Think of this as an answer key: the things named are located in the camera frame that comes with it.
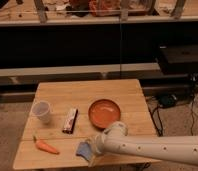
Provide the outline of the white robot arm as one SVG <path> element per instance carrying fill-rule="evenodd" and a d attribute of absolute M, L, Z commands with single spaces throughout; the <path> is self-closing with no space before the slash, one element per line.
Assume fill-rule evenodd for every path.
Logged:
<path fill-rule="evenodd" d="M 198 166 L 198 136 L 129 136 L 127 126 L 117 121 L 86 142 L 92 156 L 135 155 Z"/>

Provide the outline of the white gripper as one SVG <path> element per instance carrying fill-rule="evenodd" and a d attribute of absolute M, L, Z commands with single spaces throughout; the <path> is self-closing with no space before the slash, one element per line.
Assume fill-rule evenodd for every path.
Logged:
<path fill-rule="evenodd" d="M 91 145 L 91 149 L 95 155 L 93 155 L 88 163 L 89 167 L 94 167 L 100 160 L 99 155 L 104 154 L 104 140 L 106 136 L 103 134 L 96 135 L 86 139 L 86 143 Z"/>

